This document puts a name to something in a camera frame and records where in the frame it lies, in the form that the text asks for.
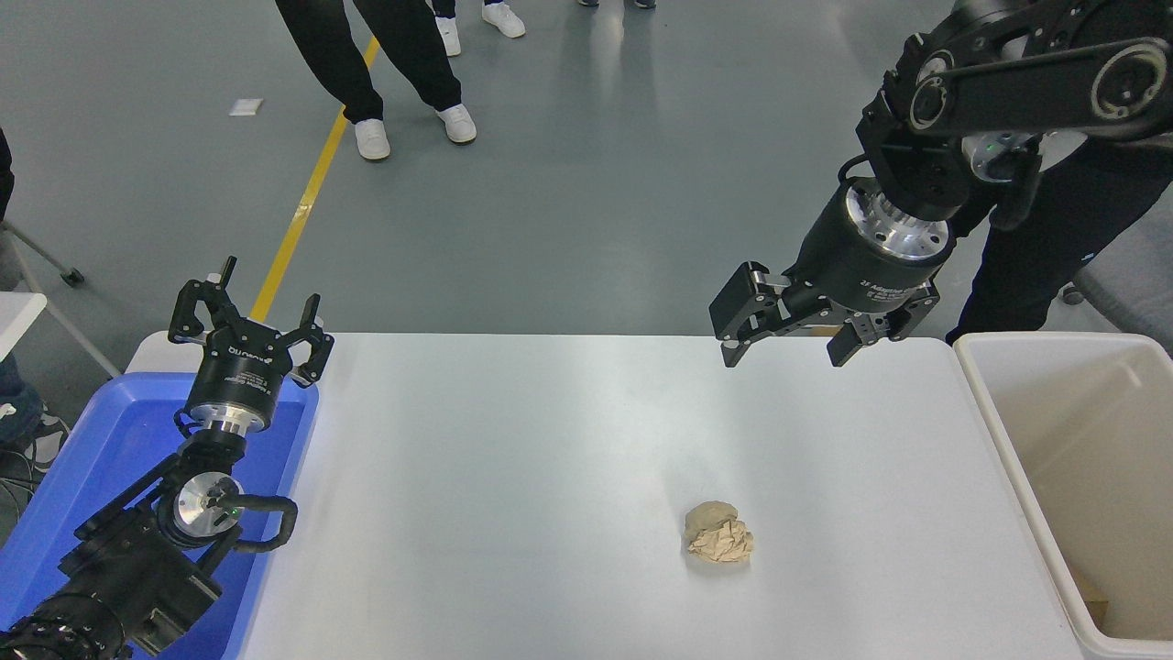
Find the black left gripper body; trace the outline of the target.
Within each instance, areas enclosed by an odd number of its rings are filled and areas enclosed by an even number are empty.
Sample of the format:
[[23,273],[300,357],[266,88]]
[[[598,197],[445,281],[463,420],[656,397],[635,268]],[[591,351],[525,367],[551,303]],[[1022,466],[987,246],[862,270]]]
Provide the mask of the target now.
[[213,408],[237,408],[253,419],[272,419],[282,380],[292,363],[280,331],[252,321],[239,329],[217,327],[205,338],[201,368],[187,400],[191,419],[206,419]]

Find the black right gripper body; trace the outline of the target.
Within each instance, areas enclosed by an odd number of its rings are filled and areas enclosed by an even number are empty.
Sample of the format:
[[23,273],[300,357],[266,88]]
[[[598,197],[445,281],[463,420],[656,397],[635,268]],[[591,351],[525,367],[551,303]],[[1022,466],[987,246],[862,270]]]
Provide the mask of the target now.
[[945,222],[901,212],[876,185],[841,185],[804,238],[788,275],[852,312],[889,313],[950,254]]

